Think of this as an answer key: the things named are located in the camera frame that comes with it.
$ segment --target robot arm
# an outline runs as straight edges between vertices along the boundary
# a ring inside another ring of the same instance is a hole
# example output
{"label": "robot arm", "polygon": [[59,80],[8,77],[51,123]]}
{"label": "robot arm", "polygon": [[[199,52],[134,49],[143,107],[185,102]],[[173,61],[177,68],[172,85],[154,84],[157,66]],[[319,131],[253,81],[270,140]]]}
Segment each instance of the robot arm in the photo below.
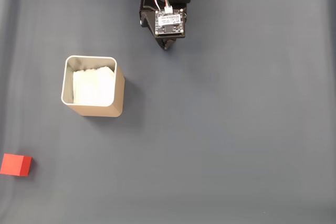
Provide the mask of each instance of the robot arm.
{"label": "robot arm", "polygon": [[190,0],[141,0],[140,24],[148,27],[157,43],[167,50],[185,37],[187,3]]}

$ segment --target red block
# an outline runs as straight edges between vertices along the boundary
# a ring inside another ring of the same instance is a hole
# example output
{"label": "red block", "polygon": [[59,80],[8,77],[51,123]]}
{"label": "red block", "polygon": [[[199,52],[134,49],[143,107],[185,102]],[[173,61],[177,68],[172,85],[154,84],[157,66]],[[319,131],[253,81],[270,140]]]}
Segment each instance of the red block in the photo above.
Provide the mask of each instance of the red block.
{"label": "red block", "polygon": [[5,153],[0,174],[28,176],[32,157]]}

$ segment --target gray table surface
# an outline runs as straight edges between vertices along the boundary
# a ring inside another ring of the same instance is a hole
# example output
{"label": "gray table surface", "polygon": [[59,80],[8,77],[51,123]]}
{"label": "gray table surface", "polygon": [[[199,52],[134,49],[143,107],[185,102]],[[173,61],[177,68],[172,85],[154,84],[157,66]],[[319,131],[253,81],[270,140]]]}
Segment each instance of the gray table surface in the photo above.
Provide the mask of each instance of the gray table surface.
{"label": "gray table surface", "polygon": [[[335,0],[192,0],[163,51],[140,0],[13,0],[0,223],[336,223]],[[60,99],[70,55],[112,56],[119,118]]]}

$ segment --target circuit board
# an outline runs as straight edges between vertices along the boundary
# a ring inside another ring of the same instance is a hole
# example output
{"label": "circuit board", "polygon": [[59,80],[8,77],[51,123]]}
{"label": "circuit board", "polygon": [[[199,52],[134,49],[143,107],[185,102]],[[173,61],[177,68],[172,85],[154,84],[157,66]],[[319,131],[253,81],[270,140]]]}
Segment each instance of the circuit board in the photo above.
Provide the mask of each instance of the circuit board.
{"label": "circuit board", "polygon": [[173,10],[166,13],[164,10],[155,12],[155,34],[182,34],[184,33],[183,9]]}

